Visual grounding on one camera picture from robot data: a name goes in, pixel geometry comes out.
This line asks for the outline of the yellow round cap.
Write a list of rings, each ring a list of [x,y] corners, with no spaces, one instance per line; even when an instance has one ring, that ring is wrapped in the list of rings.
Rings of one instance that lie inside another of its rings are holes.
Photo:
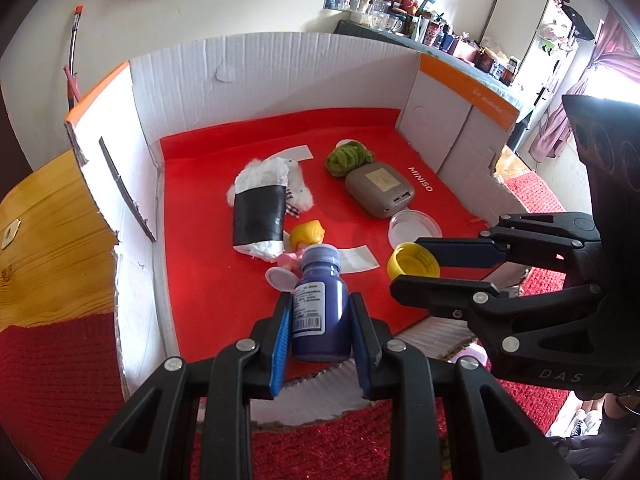
[[[386,264],[391,281],[401,275],[418,278],[439,278],[440,266],[435,257],[419,244],[405,242],[398,244]]]

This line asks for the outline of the clear round lid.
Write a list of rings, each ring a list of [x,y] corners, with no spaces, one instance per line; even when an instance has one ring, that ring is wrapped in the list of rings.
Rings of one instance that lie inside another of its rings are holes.
[[[442,230],[428,214],[414,209],[403,209],[390,218],[387,233],[391,248],[401,243],[414,243],[421,237],[442,237]]]

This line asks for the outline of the purple paint bottle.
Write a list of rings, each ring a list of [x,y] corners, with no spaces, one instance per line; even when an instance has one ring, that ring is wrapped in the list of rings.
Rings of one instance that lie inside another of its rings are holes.
[[[292,353],[303,362],[332,363],[352,351],[348,288],[341,255],[328,244],[307,247],[293,292]]]

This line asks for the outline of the small clear plastic box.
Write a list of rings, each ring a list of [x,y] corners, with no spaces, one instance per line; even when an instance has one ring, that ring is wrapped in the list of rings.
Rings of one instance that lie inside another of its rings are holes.
[[[461,349],[456,354],[454,354],[449,360],[449,363],[455,363],[457,360],[464,358],[465,356],[470,356],[471,358],[477,359],[477,361],[483,366],[487,365],[488,355],[485,349],[478,344],[470,344],[469,346]]]

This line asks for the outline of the blonde doll figurine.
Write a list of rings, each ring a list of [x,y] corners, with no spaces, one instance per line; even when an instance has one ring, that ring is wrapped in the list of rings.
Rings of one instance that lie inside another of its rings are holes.
[[[326,230],[319,220],[301,223],[292,229],[285,242],[285,252],[265,273],[268,284],[278,292],[292,292],[302,277],[304,250],[321,244],[325,235]]]

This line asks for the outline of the grey square case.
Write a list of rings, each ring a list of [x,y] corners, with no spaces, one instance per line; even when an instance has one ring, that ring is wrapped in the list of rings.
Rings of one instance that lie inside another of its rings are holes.
[[[393,217],[414,199],[413,185],[386,162],[370,162],[345,178],[348,194],[375,218]]]

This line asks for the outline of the green yarn scrunchie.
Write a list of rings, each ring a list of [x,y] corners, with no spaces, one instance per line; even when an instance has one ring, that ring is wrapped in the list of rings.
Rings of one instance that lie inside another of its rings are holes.
[[[333,177],[346,177],[352,170],[375,161],[375,154],[358,141],[348,141],[326,156],[324,166]]]

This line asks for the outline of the black white roll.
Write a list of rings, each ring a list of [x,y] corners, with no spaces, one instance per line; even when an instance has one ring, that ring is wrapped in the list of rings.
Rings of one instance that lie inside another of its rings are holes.
[[[268,262],[284,253],[288,165],[282,158],[252,160],[235,178],[232,246]]]

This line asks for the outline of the red miniso bag liner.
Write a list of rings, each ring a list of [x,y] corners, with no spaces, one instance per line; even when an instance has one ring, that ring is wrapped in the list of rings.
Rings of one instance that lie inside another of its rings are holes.
[[[270,315],[277,289],[266,278],[268,263],[238,252],[232,244],[233,210],[228,193],[238,174],[255,159],[303,146],[310,157],[299,167],[314,203],[286,216],[283,229],[294,238],[280,260],[293,269],[308,244],[320,242],[372,256],[367,270],[349,273],[350,290],[360,292],[375,318],[394,333],[425,318],[390,296],[386,264],[392,254],[390,224],[367,213],[326,169],[338,142],[365,146],[410,181],[411,208],[427,214],[446,237],[474,237],[483,219],[471,214],[425,165],[396,129],[394,108],[328,108],[203,127],[160,142],[165,162],[164,235],[169,302],[181,355],[204,360],[247,336]]]

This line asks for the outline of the orange white cardboard box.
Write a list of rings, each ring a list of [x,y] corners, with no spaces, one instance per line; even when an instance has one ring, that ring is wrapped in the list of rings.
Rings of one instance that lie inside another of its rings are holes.
[[[211,356],[289,289],[302,249],[336,246],[370,312],[427,356],[461,321],[396,306],[386,261],[424,235],[520,212],[495,175],[520,106],[434,50],[320,32],[179,44],[123,62],[68,112],[82,177],[115,234],[122,388]]]

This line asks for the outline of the white wardrobe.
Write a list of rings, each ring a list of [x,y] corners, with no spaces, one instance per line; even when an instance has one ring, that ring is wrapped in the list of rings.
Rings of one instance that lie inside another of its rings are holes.
[[[524,119],[552,99],[578,44],[593,39],[570,0],[496,0],[480,48],[502,65],[501,81]]]

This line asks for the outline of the wooden table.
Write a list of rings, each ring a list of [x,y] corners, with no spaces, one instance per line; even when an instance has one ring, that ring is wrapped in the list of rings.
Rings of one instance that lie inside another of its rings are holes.
[[[253,158],[279,151],[285,143],[267,142],[229,148],[219,153],[166,162],[165,254],[169,299],[180,352],[188,360],[204,359],[232,340],[245,337],[254,322],[272,312],[278,293],[264,273],[268,264],[242,256],[231,245],[232,209],[228,187]],[[378,269],[347,275],[349,290],[361,292],[370,315],[382,318],[399,333],[427,317],[427,312],[398,307],[390,299],[386,260],[392,253],[388,220],[367,214],[326,171],[321,153],[329,144],[309,148],[314,159],[302,162],[314,208],[300,220],[320,221],[324,241],[338,248],[367,245]],[[451,237],[476,237],[486,226],[463,211],[452,192],[411,148],[393,148],[384,160],[413,178],[414,168],[431,185],[418,183],[411,208],[429,214]],[[67,341],[82,346],[115,345],[115,235],[86,188],[73,154],[67,152],[29,176],[6,196],[2,228],[12,219],[21,226],[14,241],[1,251],[1,344],[26,340]]]

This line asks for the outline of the pink curtain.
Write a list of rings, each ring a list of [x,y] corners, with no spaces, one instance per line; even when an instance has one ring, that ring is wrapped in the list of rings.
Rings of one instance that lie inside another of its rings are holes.
[[[613,9],[608,10],[599,29],[589,62],[580,78],[567,91],[569,96],[585,96],[590,82],[601,68],[612,70],[638,84],[639,53]],[[551,113],[529,147],[535,162],[555,158],[562,151],[570,130],[570,120],[562,103]]]

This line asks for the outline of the small gold tag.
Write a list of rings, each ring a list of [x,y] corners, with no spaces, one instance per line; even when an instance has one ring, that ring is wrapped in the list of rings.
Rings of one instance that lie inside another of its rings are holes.
[[[14,241],[16,234],[21,226],[21,220],[15,219],[13,220],[3,231],[1,237],[1,249],[5,250],[9,244]]]

